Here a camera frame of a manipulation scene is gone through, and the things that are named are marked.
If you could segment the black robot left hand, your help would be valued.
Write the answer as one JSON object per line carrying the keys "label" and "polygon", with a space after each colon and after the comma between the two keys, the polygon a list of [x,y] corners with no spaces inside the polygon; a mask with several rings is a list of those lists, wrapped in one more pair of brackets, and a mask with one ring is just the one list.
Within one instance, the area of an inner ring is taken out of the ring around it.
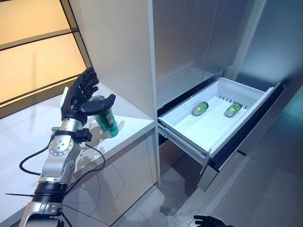
{"label": "black robot left hand", "polygon": [[98,83],[93,67],[84,70],[67,91],[61,107],[61,119],[71,118],[85,125],[88,116],[98,115],[110,109],[116,99],[114,94],[103,100],[90,101],[93,93],[98,90]]}

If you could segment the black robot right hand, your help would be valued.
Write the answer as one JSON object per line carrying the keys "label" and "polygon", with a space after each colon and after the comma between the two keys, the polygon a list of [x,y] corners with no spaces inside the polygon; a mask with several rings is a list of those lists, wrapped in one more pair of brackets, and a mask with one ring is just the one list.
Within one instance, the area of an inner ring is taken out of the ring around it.
{"label": "black robot right hand", "polygon": [[226,225],[222,220],[213,216],[194,215],[195,224],[198,227],[233,227]]}

